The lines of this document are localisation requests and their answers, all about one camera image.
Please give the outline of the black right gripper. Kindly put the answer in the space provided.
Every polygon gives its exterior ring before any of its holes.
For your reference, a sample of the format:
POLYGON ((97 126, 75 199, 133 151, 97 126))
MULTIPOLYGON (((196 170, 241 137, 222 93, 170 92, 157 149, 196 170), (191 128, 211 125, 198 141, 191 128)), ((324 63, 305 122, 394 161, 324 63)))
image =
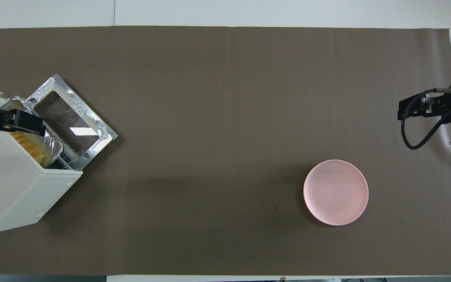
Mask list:
MULTIPOLYGON (((398 120, 445 117, 451 110, 451 89, 429 89, 399 101, 398 120)), ((451 114, 445 123, 451 123, 451 114)))

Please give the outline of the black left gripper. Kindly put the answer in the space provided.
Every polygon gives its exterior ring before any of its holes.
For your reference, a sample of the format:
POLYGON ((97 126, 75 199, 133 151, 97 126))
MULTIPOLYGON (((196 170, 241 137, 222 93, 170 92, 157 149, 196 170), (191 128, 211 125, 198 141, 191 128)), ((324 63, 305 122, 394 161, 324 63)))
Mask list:
POLYGON ((0 109, 0 132, 24 132, 45 135, 45 124, 41 117, 18 109, 0 109))

